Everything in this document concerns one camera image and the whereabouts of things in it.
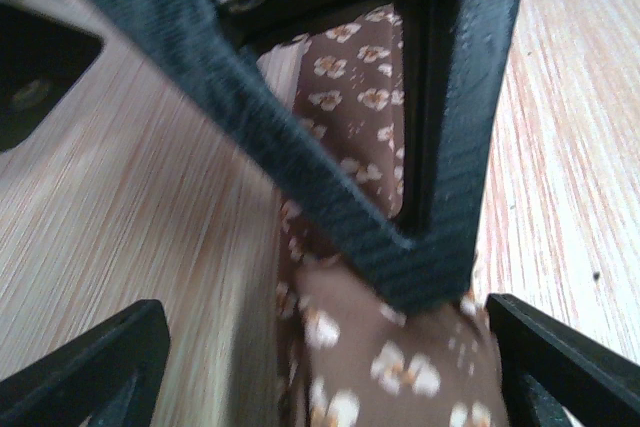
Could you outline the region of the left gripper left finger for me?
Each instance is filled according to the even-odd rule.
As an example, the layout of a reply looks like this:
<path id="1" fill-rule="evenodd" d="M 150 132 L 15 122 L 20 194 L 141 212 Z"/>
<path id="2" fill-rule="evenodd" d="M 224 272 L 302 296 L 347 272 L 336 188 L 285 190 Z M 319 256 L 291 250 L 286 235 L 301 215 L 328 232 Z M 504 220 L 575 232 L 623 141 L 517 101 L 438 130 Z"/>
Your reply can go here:
<path id="1" fill-rule="evenodd" d="M 164 308 L 139 300 L 1 381 L 3 426 L 148 426 L 170 350 Z"/>

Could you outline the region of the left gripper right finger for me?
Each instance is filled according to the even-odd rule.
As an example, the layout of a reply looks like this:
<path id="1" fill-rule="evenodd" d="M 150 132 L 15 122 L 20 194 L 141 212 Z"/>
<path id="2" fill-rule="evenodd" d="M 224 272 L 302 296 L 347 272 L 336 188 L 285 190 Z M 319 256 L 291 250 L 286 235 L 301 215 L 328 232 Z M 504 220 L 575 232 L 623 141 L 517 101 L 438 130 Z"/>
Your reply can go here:
<path id="1" fill-rule="evenodd" d="M 639 424 L 639 366 L 511 294 L 487 298 L 513 426 Z"/>

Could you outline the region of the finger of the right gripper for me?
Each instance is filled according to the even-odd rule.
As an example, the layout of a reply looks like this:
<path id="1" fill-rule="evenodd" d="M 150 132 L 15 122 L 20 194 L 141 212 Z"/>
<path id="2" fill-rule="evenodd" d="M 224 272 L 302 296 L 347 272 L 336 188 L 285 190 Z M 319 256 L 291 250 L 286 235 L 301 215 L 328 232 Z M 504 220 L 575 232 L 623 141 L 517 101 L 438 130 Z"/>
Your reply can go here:
<path id="1" fill-rule="evenodd" d="M 406 314 L 468 290 L 520 0 L 91 1 L 287 196 L 293 262 Z"/>
<path id="2" fill-rule="evenodd" d="M 12 5 L 1 6 L 1 150 L 25 141 L 92 65 L 103 39 Z"/>

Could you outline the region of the brown floral tie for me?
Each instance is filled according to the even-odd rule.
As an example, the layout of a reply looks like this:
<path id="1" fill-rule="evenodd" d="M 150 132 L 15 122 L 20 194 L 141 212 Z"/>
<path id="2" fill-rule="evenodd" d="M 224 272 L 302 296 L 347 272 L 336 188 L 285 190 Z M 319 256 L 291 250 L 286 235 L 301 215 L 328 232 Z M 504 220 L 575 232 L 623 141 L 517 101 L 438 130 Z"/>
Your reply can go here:
<path id="1" fill-rule="evenodd" d="M 404 193 L 402 20 L 383 5 L 293 41 L 299 123 L 386 217 Z M 284 199 L 276 285 L 283 426 L 505 426 L 498 344 L 472 294 L 387 304 Z"/>

